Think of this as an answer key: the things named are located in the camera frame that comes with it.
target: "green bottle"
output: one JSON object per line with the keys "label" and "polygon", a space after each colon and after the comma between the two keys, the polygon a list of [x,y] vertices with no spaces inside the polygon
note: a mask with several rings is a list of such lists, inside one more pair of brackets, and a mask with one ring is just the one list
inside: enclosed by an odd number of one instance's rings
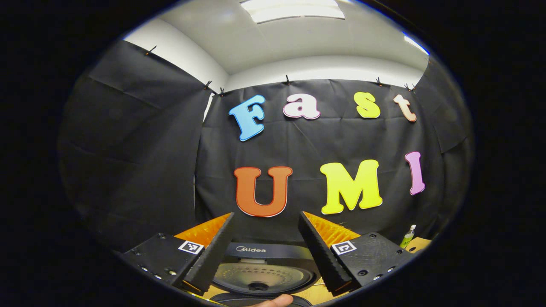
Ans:
{"label": "green bottle", "polygon": [[413,236],[415,235],[415,225],[411,225],[409,232],[404,235],[404,239],[402,240],[402,243],[400,243],[400,247],[405,249],[406,246],[410,243],[410,241],[413,239]]}

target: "letter m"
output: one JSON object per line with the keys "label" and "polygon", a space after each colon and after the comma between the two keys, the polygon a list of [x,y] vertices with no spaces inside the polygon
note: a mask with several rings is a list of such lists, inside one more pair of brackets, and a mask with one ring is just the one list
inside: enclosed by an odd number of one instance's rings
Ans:
{"label": "letter m", "polygon": [[361,209],[379,206],[383,199],[379,196],[377,184],[377,168],[379,163],[375,160],[364,160],[358,167],[358,172],[353,180],[343,164],[327,163],[321,166],[321,173],[326,175],[327,200],[322,207],[322,214],[335,214],[343,211],[339,195],[343,197],[349,210],[357,206],[357,201],[362,193]]}

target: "black cloth wall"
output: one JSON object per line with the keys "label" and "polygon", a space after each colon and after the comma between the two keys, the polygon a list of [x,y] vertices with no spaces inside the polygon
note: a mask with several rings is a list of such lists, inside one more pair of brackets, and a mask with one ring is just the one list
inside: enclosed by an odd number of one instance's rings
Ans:
{"label": "black cloth wall", "polygon": [[[438,76],[437,70],[427,70],[428,80]],[[275,166],[293,169],[288,178],[288,200],[285,210],[271,218],[238,214],[241,229],[235,240],[303,244],[297,230],[301,210],[324,217],[357,232],[380,232],[398,242],[411,224],[417,224],[416,234],[430,238],[438,225],[443,225],[452,210],[456,195],[466,192],[468,173],[465,163],[467,147],[458,146],[468,131],[464,104],[446,92],[436,101],[429,97],[436,88],[434,82],[419,83],[409,92],[397,86],[378,86],[371,82],[351,80],[305,80],[251,86],[215,96],[201,132],[196,166],[196,214],[200,221],[230,211],[240,212],[235,200],[238,167],[256,167],[262,171],[256,183],[256,200],[268,204],[272,197],[272,178],[267,171]],[[369,92],[376,98],[381,114],[376,119],[364,119],[356,110],[353,95]],[[286,98],[296,93],[314,96],[321,116],[315,120],[284,116]],[[409,122],[393,98],[401,94],[410,102],[417,115]],[[265,128],[255,137],[241,142],[240,129],[228,111],[243,101],[262,95],[260,106],[265,113],[258,121]],[[411,172],[405,154],[421,153],[421,167],[426,189],[414,196]],[[377,170],[381,206],[322,215],[326,204],[326,177],[320,172],[323,164],[342,163],[354,178],[359,163],[373,159]]]}
{"label": "black cloth wall", "polygon": [[58,139],[69,200],[119,251],[196,224],[193,174],[211,90],[145,53],[120,41],[84,73]]}

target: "ceiling light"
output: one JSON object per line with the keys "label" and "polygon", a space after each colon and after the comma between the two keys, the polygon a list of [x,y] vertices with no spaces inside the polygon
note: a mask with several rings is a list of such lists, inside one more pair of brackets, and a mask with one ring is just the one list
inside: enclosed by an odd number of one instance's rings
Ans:
{"label": "ceiling light", "polygon": [[345,19],[334,0],[248,0],[241,6],[256,23],[300,16]]}
{"label": "ceiling light", "polygon": [[406,42],[408,42],[408,43],[414,45],[415,47],[419,48],[419,50],[421,50],[422,52],[426,53],[426,55],[429,55],[429,53],[428,53],[423,47],[421,47],[419,44],[417,44],[417,43],[415,42],[415,40],[413,40],[413,39],[411,39],[411,38],[409,38],[409,37],[407,37],[407,36],[404,36],[404,40],[405,40]]}

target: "foam letter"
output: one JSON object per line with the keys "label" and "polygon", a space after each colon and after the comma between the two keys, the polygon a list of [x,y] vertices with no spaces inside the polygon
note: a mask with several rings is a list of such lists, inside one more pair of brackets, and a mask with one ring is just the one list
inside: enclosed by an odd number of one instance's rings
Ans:
{"label": "foam letter", "polygon": [[410,108],[408,105],[410,105],[410,102],[407,99],[404,99],[402,95],[398,94],[396,97],[394,97],[394,102],[397,103],[400,106],[400,109],[402,109],[402,113],[406,117],[408,121],[416,121],[417,115],[414,113],[411,113]]}
{"label": "foam letter", "polygon": [[376,119],[381,114],[381,110],[375,104],[375,97],[370,93],[356,92],[354,102],[357,103],[357,112],[365,119]]}
{"label": "foam letter", "polygon": [[[241,129],[239,139],[241,141],[246,141],[264,130],[263,124],[254,121],[254,117],[259,120],[264,119],[264,110],[262,110],[259,105],[253,105],[256,103],[262,104],[264,102],[264,96],[256,95],[229,111],[229,115],[235,116],[235,119],[239,124],[239,128]],[[253,105],[252,110],[248,111],[248,107],[251,105]]]}
{"label": "foam letter", "polygon": [[335,214],[343,211],[340,204],[340,194],[349,210],[357,206],[360,193],[363,193],[359,203],[361,209],[379,206],[383,199],[379,196],[377,184],[377,168],[379,163],[375,160],[364,160],[358,167],[357,175],[353,181],[343,164],[327,163],[321,166],[321,173],[326,175],[327,199],[326,206],[322,207],[322,214]]}
{"label": "foam letter", "polygon": [[288,177],[292,175],[292,168],[272,167],[268,174],[273,177],[273,200],[268,205],[256,202],[256,178],[262,171],[255,167],[240,167],[233,174],[237,177],[237,206],[248,215],[272,217],[281,213],[286,207]]}
{"label": "foam letter", "polygon": [[409,193],[415,195],[422,192],[425,189],[425,184],[423,183],[423,175],[421,173],[421,163],[419,159],[421,158],[421,153],[418,151],[412,151],[404,157],[406,161],[410,164],[409,169],[411,171],[411,189]]}
{"label": "foam letter", "polygon": [[282,112],[293,118],[305,117],[308,120],[317,119],[321,112],[317,109],[317,100],[308,94],[293,94],[286,98],[289,104],[285,105]]}

